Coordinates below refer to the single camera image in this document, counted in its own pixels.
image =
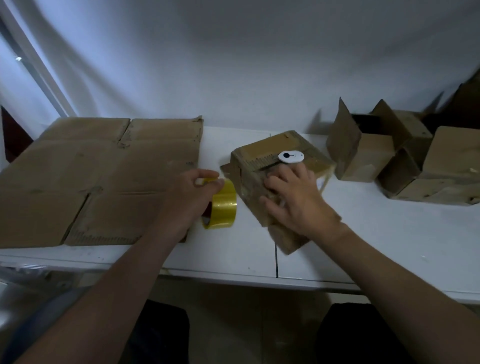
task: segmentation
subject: person's left hand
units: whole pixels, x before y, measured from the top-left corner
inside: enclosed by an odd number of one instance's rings
[[[187,229],[198,219],[212,201],[212,196],[223,188],[224,180],[211,181],[203,186],[195,184],[197,178],[217,178],[213,170],[189,170],[179,175],[166,192],[165,201],[150,231],[168,234],[180,241]]]

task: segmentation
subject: person's left arm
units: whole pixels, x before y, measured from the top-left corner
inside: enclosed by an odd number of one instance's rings
[[[15,363],[117,363],[166,258],[201,216],[223,180],[211,170],[181,174],[155,223],[74,306]]]

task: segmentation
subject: person's right arm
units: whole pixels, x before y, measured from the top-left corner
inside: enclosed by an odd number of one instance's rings
[[[360,287],[420,363],[480,363],[480,319],[371,247],[323,200],[313,172],[281,165],[265,185],[285,200],[261,201],[278,221],[312,239]]]

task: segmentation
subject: floor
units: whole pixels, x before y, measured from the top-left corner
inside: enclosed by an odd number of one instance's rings
[[[315,333],[332,302],[368,303],[357,295],[162,278],[150,299],[187,311],[192,364],[314,363]]]

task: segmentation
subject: yellow packing tape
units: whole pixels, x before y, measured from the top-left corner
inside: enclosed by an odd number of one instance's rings
[[[205,178],[204,184],[215,180]],[[202,217],[205,229],[229,228],[235,221],[237,214],[237,193],[231,180],[225,179],[221,191],[212,197],[212,209],[209,216]]]

